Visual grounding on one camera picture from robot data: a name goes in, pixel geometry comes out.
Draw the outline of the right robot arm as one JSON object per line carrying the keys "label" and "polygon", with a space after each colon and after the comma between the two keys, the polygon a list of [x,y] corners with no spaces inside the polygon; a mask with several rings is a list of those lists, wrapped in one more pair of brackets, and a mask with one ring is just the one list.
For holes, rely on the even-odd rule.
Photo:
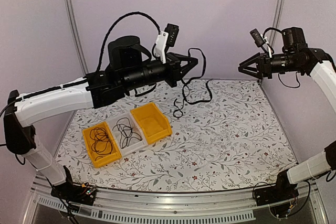
{"label": "right robot arm", "polygon": [[[280,32],[283,41],[282,52],[275,54],[272,47],[264,53],[257,53],[241,62],[238,71],[262,80],[272,78],[274,73],[297,72],[310,77],[320,88],[329,104],[335,107],[335,63],[332,57],[320,48],[310,48],[302,28],[290,27]],[[309,158],[277,175],[271,196],[276,201],[284,200],[291,194],[297,183],[317,178],[335,170],[335,142],[321,153]]]}

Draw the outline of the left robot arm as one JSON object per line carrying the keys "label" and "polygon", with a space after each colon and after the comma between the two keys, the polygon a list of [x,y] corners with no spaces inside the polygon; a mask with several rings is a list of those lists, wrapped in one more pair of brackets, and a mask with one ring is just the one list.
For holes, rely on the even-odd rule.
{"label": "left robot arm", "polygon": [[134,35],[114,41],[104,39],[101,52],[107,52],[109,57],[104,70],[97,68],[73,82],[29,94],[13,90],[1,111],[7,149],[29,161],[67,200],[75,199],[78,188],[71,183],[70,172],[35,139],[34,123],[70,111],[102,108],[137,88],[154,88],[161,81],[175,87],[198,63],[191,56],[169,52],[178,30],[172,24],[159,30],[151,50]]}

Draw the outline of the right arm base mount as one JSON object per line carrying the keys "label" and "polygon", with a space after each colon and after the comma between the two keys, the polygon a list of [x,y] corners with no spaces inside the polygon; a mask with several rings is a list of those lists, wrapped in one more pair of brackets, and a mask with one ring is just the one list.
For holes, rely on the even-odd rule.
{"label": "right arm base mount", "polygon": [[274,185],[265,183],[267,187],[253,188],[252,196],[257,206],[275,204],[286,201],[282,205],[273,206],[270,212],[277,218],[288,217],[298,202],[297,184],[291,184],[287,170],[280,172]]}

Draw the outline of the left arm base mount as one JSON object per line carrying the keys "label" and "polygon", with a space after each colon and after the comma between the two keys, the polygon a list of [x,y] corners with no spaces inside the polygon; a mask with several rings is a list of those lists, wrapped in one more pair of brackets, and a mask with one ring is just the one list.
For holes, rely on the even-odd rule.
{"label": "left arm base mount", "polygon": [[64,166],[64,170],[66,174],[65,182],[57,186],[53,185],[51,195],[65,201],[92,206],[96,198],[97,187],[89,183],[74,184],[69,169]]}

